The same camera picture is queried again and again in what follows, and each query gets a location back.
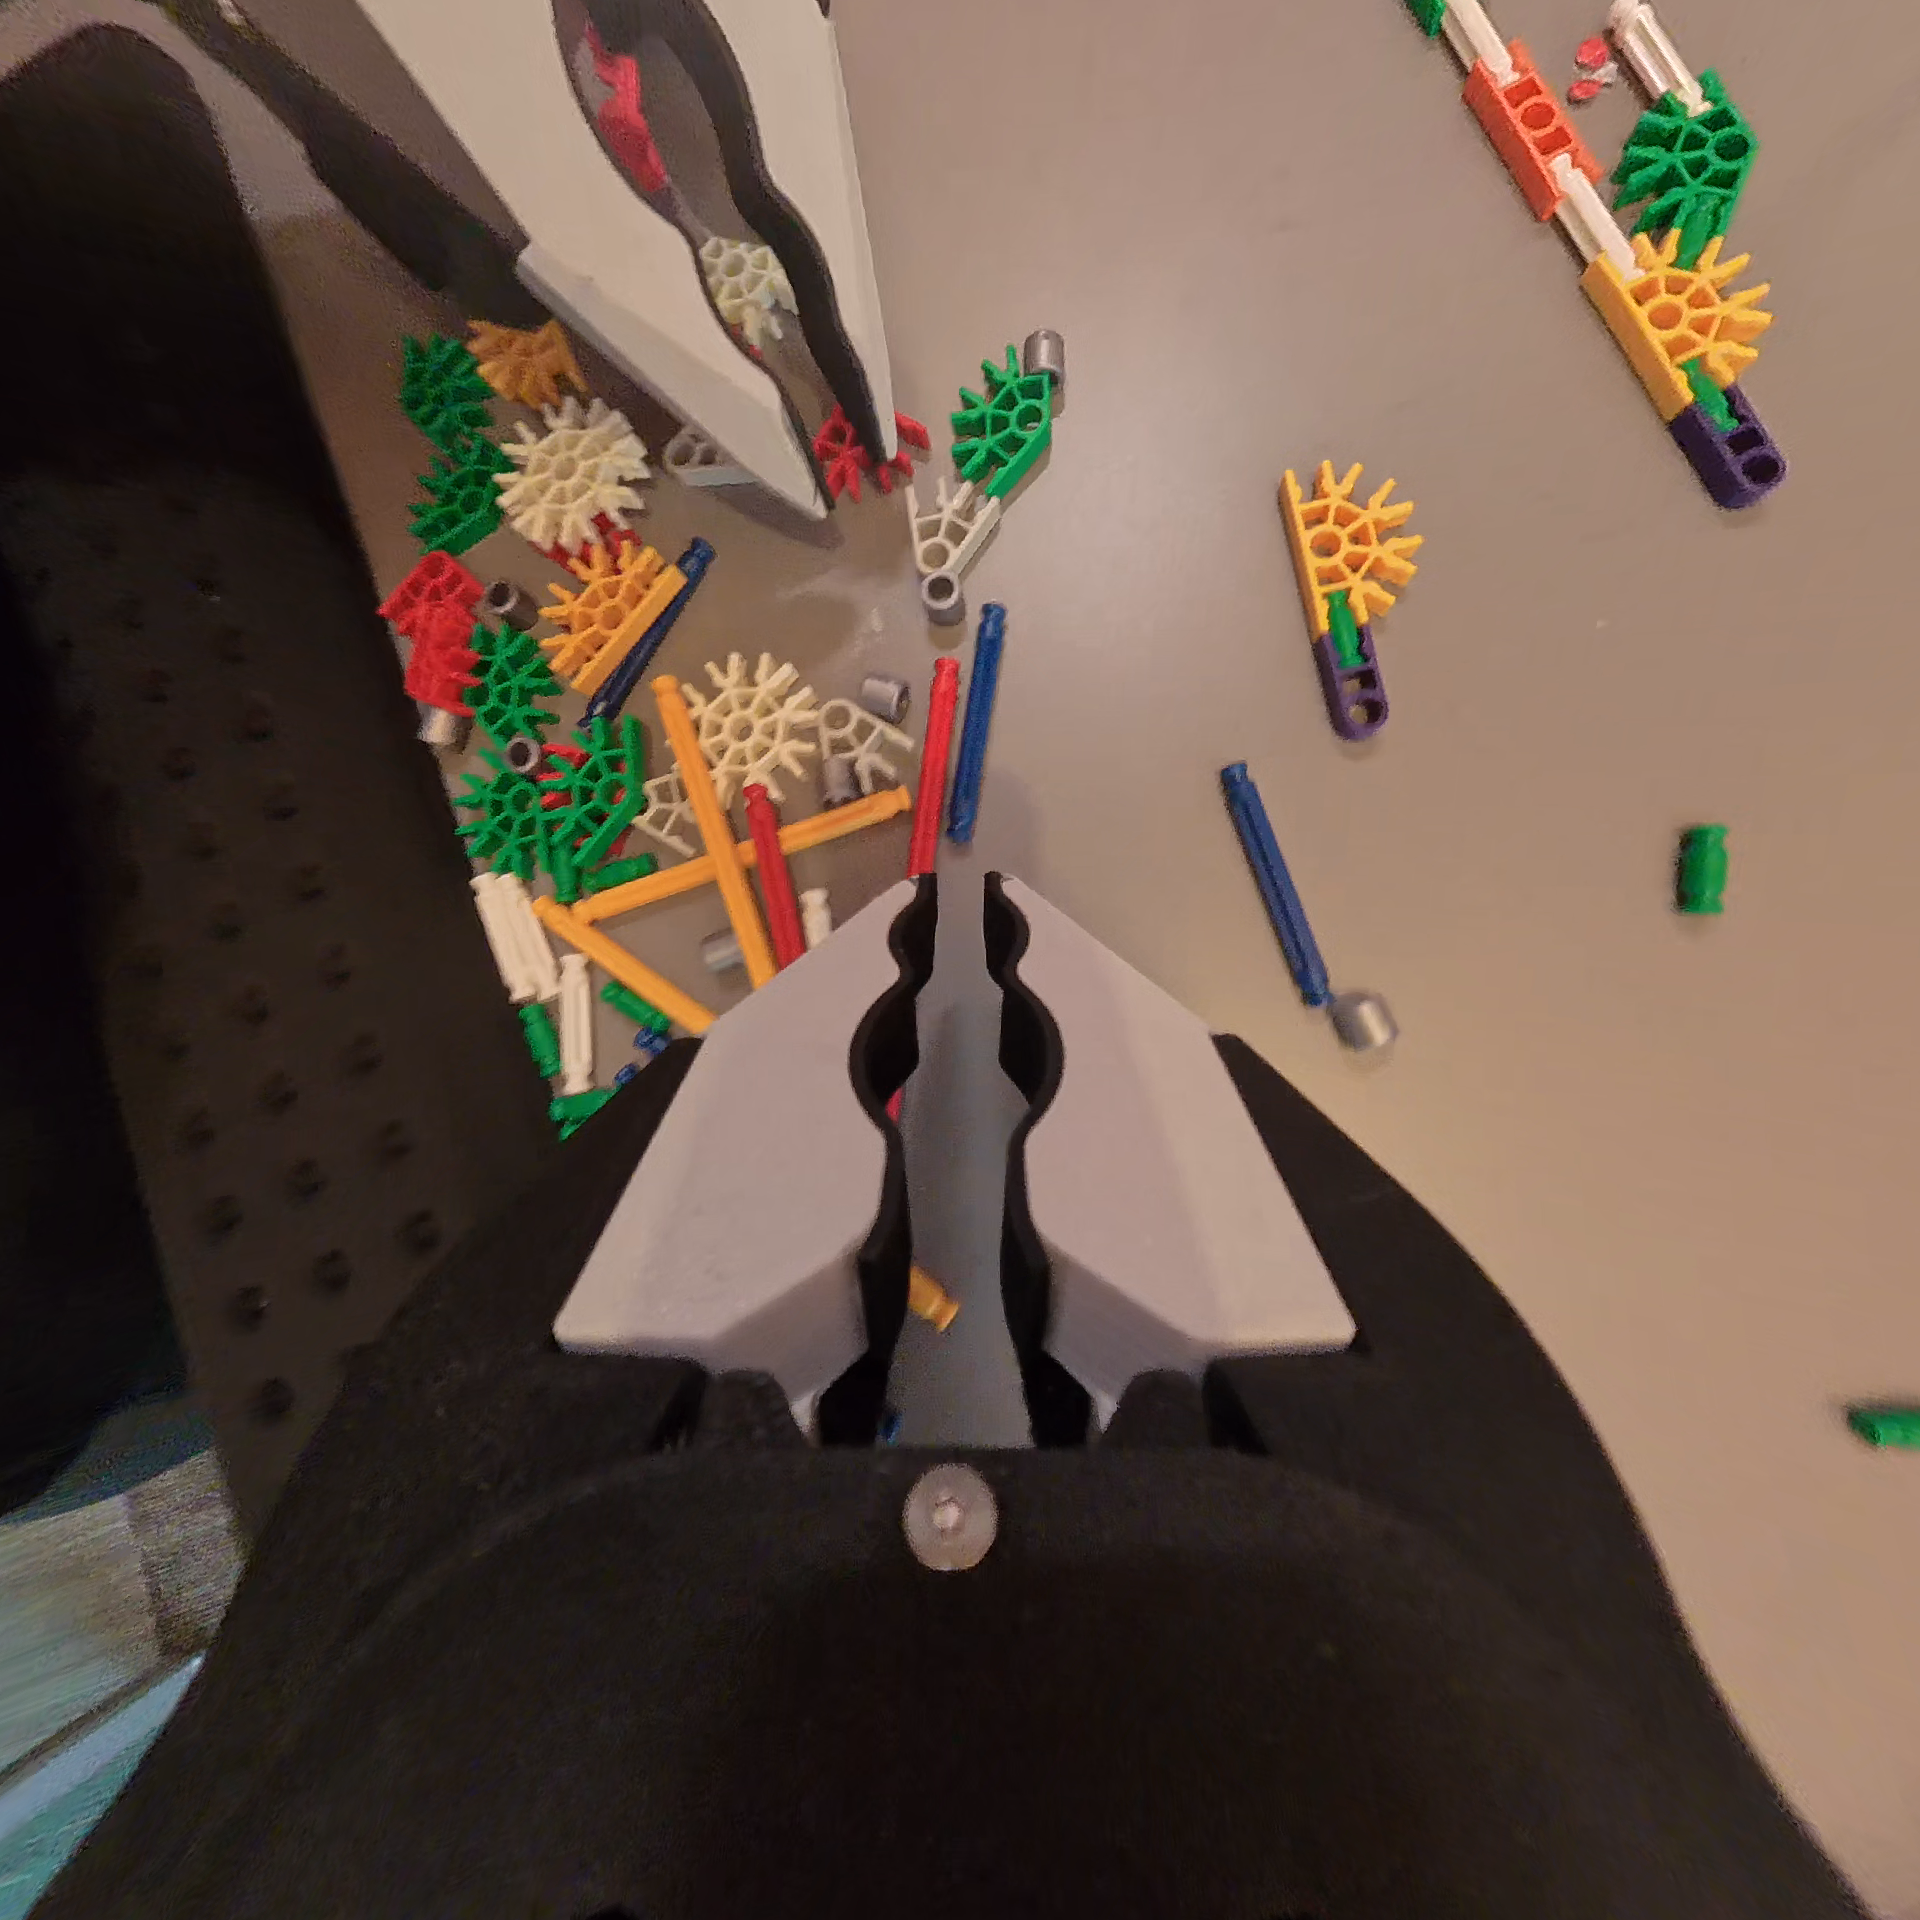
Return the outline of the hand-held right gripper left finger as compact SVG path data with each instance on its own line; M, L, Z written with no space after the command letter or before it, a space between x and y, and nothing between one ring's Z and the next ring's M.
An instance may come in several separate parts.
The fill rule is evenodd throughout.
M771 1376L872 1445L908 1311L904 1148L937 944L925 877L717 1021L555 1320L559 1346Z

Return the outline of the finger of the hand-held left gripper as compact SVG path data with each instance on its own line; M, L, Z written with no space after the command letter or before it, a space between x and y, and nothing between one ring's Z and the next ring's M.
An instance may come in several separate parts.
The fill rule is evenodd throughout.
M589 124L553 7L361 11L523 233L519 280L793 512L828 516L781 387L735 348L688 239Z
M894 455L892 357L830 13L688 5L682 58L733 203L779 256L830 397L870 455Z

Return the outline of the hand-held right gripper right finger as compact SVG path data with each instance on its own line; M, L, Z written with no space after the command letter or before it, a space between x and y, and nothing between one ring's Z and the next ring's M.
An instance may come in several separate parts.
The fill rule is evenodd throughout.
M1332 1354L1357 1328L1213 1033L1026 883L983 883L1003 993L1001 1291L1036 1445L1149 1374Z

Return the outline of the purple clip connector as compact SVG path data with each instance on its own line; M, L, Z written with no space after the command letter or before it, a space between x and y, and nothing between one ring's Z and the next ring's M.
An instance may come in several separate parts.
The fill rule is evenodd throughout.
M1359 746L1371 742L1389 718L1377 649L1371 627L1355 631L1355 663L1340 663L1336 637L1314 641L1314 663L1324 692L1332 732L1338 740Z

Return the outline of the yellow half-circle connector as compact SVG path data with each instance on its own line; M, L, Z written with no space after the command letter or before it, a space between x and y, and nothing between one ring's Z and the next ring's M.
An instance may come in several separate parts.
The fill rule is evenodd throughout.
M1278 482L1276 504L1314 639L1332 635L1336 601L1353 625L1367 627L1395 609L1417 573L1423 538L1405 532L1415 504L1393 478L1369 492L1363 480L1361 464L1338 472L1320 462L1308 478L1284 470Z

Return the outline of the dark blue rod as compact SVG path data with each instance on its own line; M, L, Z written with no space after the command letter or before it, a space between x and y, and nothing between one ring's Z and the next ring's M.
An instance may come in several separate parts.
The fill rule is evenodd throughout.
M1235 762L1221 770L1219 785L1236 843L1260 894L1266 922L1282 948L1284 966L1300 1001L1314 1011L1330 1009L1334 999L1332 978L1284 853L1278 849L1258 783L1252 781L1246 764Z

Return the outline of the black perforated office chair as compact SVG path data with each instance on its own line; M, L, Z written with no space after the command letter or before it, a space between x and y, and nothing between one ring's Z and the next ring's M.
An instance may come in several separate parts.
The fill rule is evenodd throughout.
M194 1388L264 1526L351 1362L551 1152L204 100L4 80L4 595L54 696L4 934L83 936Z

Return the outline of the assembled multicolour toy model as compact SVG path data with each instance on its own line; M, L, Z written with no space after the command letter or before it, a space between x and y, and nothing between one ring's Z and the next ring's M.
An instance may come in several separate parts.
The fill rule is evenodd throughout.
M1764 284L1726 246L1760 155L1714 70L1694 70L1655 5L1607 7L1619 84L1567 104L1480 3L1407 3L1452 58L1466 114L1530 215L1577 260L1577 284L1718 510L1744 514L1787 459L1742 393L1771 326Z

